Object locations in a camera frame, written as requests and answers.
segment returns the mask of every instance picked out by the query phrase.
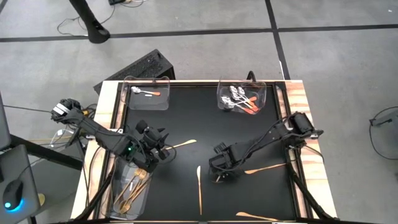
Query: wooden board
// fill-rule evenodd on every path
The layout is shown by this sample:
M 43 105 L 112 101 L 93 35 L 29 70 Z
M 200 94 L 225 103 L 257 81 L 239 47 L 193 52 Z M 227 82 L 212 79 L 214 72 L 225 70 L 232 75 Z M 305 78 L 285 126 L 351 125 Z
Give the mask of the wooden board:
M 285 82 L 287 87 L 287 95 L 289 99 L 289 106 L 291 112 L 303 112 L 306 113 L 310 121 L 312 121 L 312 116 L 310 112 L 310 108 L 307 101 L 307 96 L 305 94 L 304 85 L 301 80 L 261 80 L 262 82 Z M 101 89 L 101 94 L 99 96 L 97 111 L 95 114 L 95 121 L 104 126 L 105 128 L 110 128 L 111 120 L 113 117 L 113 111 L 115 106 L 116 93 L 118 89 L 118 84 L 120 81 L 104 81 Z M 200 82 L 200 83 L 211 83 L 216 82 L 218 80 L 171 80 L 170 82 L 176 83 L 192 83 L 192 82 Z M 241 82 L 241 80 L 228 80 L 226 82 Z M 278 91 L 280 108 L 282 112 L 282 116 L 285 116 L 286 109 L 284 106 L 284 101 L 281 95 L 281 91 Z M 123 103 L 119 104 L 119 108 L 117 109 L 118 114 L 116 117 L 116 127 L 119 128 L 121 124 L 121 117 L 123 111 Z M 318 141 L 308 140 L 308 145 L 318 151 L 320 151 Z M 90 141 L 88 144 L 86 157 L 85 157 L 85 169 L 87 170 L 86 176 L 88 178 L 88 170 L 90 166 L 90 162 L 93 158 L 94 152 L 97 150 L 98 145 L 95 141 Z M 331 216 L 336 217 L 336 210 L 333 203 L 333 199 L 331 196 L 328 178 L 326 176 L 325 166 L 322 162 L 322 158 L 316 155 L 314 152 L 306 150 L 303 148 L 301 160 L 303 163 L 304 176 L 307 183 L 307 188 L 314 196 L 315 200 L 323 207 L 323 209 Z M 93 167 L 91 172 L 91 180 L 90 180 L 90 189 L 89 196 L 90 199 L 93 198 L 95 193 L 98 190 L 98 184 L 101 177 L 101 169 L 104 162 L 104 149 L 100 149 L 93 161 Z M 114 160 L 109 160 L 108 172 L 110 171 Z M 305 207 L 303 202 L 303 196 L 300 190 L 296 187 L 298 204 L 300 207 L 301 217 L 306 217 Z M 106 208 L 106 199 L 108 198 L 109 189 L 105 192 L 104 197 L 101 203 L 101 214 L 100 218 L 104 216 L 102 214 L 105 213 Z M 81 172 L 80 181 L 78 185 L 78 189 L 76 192 L 75 203 L 73 205 L 73 210 L 71 214 L 71 218 L 75 218 L 80 215 L 80 213 L 85 209 L 85 199 L 86 199 L 86 186 L 84 180 L 83 171 Z

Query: black box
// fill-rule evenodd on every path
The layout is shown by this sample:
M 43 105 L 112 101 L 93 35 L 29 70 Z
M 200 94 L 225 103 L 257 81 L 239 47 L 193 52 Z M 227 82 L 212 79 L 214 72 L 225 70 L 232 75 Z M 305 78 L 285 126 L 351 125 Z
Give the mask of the black box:
M 170 80 L 175 80 L 173 65 L 157 49 L 116 72 L 106 80 L 124 80 L 127 76 L 136 78 L 160 78 L 166 76 Z M 94 86 L 94 91 L 100 94 L 101 87 L 102 82 Z

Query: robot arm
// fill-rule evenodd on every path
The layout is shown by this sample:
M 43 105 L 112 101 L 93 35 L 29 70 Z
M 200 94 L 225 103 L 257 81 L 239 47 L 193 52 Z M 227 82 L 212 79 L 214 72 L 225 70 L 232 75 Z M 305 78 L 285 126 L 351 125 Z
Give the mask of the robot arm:
M 84 129 L 87 133 L 95 136 L 96 142 L 102 148 L 111 151 L 126 162 L 135 163 L 147 172 L 152 172 L 159 162 L 152 152 L 153 149 L 158 151 L 159 158 L 162 160 L 169 156 L 167 150 L 162 150 L 168 134 L 162 136 L 160 132 L 164 129 L 150 128 L 145 121 L 140 121 L 137 124 L 136 129 L 144 135 L 141 140 L 138 140 L 132 134 L 115 133 L 87 118 L 76 100 L 61 100 L 51 113 L 51 119 L 55 122 L 74 124 Z

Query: blue light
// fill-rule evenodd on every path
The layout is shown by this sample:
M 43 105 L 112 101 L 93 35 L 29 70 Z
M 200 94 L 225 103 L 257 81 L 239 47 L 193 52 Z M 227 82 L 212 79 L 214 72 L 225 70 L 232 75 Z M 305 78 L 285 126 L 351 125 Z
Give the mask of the blue light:
M 19 203 L 19 205 L 16 208 L 14 208 L 12 210 L 6 210 L 6 211 L 10 212 L 10 213 L 18 212 L 22 208 L 23 204 L 24 204 L 24 199 L 21 200 L 21 202 Z

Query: table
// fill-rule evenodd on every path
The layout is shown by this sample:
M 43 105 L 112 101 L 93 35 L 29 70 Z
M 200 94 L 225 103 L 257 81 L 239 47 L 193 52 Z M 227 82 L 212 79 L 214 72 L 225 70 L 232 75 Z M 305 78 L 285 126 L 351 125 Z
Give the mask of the table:
M 289 106 L 285 106 L 285 100 L 283 91 L 281 89 L 277 89 L 279 105 L 282 116 L 285 116 L 288 111 L 294 112 L 303 112 L 306 113 L 308 118 L 312 120 L 310 108 L 308 106 L 307 97 L 305 94 L 303 82 L 301 80 L 261 80 L 262 82 L 283 82 L 286 88 L 287 99 L 289 102 Z M 195 83 L 195 82 L 207 82 L 207 83 L 218 83 L 218 80 L 171 80 L 172 83 Z M 105 81 L 103 82 L 103 87 L 101 89 L 101 94 L 98 100 L 97 111 L 95 115 L 95 121 L 104 126 L 105 128 L 110 128 L 111 125 L 114 127 L 120 127 L 122 121 L 122 113 L 123 104 L 119 105 L 119 108 L 114 108 L 115 102 L 117 98 L 119 81 Z M 307 144 L 320 151 L 318 141 L 317 140 L 308 140 Z M 104 155 L 105 150 L 100 149 L 95 157 L 94 152 L 98 148 L 98 145 L 95 141 L 91 141 L 88 145 L 85 157 L 85 169 L 89 170 L 90 162 L 92 159 L 92 172 L 91 172 L 91 180 L 90 180 L 90 190 L 89 190 L 89 198 L 93 198 L 95 193 L 98 190 L 98 186 L 100 184 L 101 178 L 101 170 L 104 164 Z M 305 176 L 305 182 L 307 185 L 308 190 L 317 200 L 317 202 L 323 207 L 323 209 L 329 213 L 331 216 L 335 217 L 336 212 L 333 204 L 333 199 L 331 196 L 328 179 L 325 172 L 325 166 L 322 162 L 321 157 L 314 154 L 311 151 L 302 150 L 301 154 L 301 161 L 303 167 L 303 173 Z M 113 165 L 113 159 L 109 160 L 108 164 L 108 172 L 111 170 Z M 85 208 L 85 199 L 86 199 L 86 187 L 85 187 L 85 180 L 83 176 L 83 172 L 81 173 L 79 186 L 76 192 L 76 199 L 72 210 L 71 218 L 77 217 Z M 299 189 L 296 186 L 296 193 L 297 193 L 297 200 L 298 200 L 298 207 L 300 209 L 300 216 L 307 217 L 307 212 L 305 211 L 305 203 L 303 196 Z M 106 207 L 106 197 L 102 199 L 102 206 L 101 208 L 104 209 Z

